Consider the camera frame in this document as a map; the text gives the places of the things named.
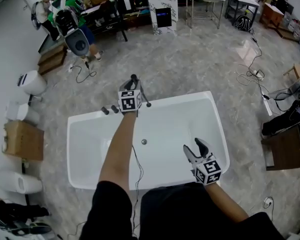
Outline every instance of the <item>toilet lid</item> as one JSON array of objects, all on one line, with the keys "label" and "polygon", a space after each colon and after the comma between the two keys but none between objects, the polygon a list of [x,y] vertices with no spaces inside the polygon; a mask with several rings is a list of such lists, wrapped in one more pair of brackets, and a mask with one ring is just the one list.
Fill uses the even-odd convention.
[{"label": "toilet lid", "polygon": [[29,105],[27,103],[20,105],[16,119],[21,120],[21,121],[25,120],[26,116],[28,114],[28,111],[29,111]]}]

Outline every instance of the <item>human arm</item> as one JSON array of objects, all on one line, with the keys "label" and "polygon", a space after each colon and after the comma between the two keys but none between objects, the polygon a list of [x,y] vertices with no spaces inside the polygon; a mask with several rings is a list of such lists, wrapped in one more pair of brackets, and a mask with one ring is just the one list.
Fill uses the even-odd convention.
[{"label": "human arm", "polygon": [[112,138],[80,240],[91,239],[92,235],[100,239],[129,239],[132,235],[128,192],[136,117],[136,112],[126,113]]},{"label": "human arm", "polygon": [[116,130],[106,154],[99,182],[117,184],[129,193],[129,164],[137,112],[127,112]]},{"label": "human arm", "polygon": [[249,218],[248,214],[218,184],[206,185],[205,190],[214,204],[234,223]]}]

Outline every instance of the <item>white toilet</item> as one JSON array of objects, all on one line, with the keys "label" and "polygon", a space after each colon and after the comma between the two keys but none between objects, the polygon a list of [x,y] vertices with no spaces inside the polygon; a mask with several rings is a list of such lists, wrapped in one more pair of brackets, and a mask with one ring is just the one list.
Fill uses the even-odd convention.
[{"label": "white toilet", "polygon": [[5,109],[5,117],[10,120],[21,120],[31,125],[37,125],[40,121],[40,115],[27,103],[18,104],[17,102],[10,101]]}]

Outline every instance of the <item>forearm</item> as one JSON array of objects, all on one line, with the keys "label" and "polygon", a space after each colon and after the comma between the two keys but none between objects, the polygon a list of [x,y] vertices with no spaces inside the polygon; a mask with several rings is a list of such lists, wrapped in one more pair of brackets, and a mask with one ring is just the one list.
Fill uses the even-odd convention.
[{"label": "forearm", "polygon": [[118,184],[129,192],[129,164],[137,113],[124,115],[106,154],[99,177],[100,181]]},{"label": "forearm", "polygon": [[223,191],[218,184],[213,183],[205,186],[214,204],[233,222],[238,223],[247,219],[248,214]]}]

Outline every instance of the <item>white table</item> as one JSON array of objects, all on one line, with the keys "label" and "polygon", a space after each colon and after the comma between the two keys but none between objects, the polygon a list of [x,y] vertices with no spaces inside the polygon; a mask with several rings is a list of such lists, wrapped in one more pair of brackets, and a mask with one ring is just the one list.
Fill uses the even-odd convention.
[{"label": "white table", "polygon": [[[191,11],[188,11],[188,0],[185,0],[185,23],[188,25],[188,14],[190,15],[190,28],[192,29],[192,20],[193,18],[196,19],[216,19],[218,20],[217,28],[219,29],[220,27],[220,20],[221,20],[221,15],[222,11],[224,8],[224,3],[226,0],[203,0],[208,3],[212,3],[212,11],[208,11],[208,8],[204,11],[194,11],[194,2],[195,0],[192,0],[192,7]],[[221,12],[220,15],[216,15],[214,12],[214,6],[216,2],[222,1],[222,7],[221,7]]]},{"label": "white table", "polygon": [[[234,1],[236,3],[236,7],[231,6],[232,1]],[[239,4],[241,4],[243,6],[247,5],[248,10],[249,10],[249,6],[255,8],[254,12],[250,10],[253,13],[253,17],[252,17],[252,20],[251,20],[251,26],[252,26],[252,24],[255,21],[255,18],[256,18],[257,12],[258,12],[258,8],[259,8],[259,4],[256,1],[253,1],[253,0],[228,0],[228,6],[226,8],[225,17],[226,18],[231,18],[232,19],[232,25],[234,25],[235,22],[236,22],[236,19],[237,19]],[[233,17],[231,15],[229,15],[229,10],[230,9],[234,10],[234,16]]]}]

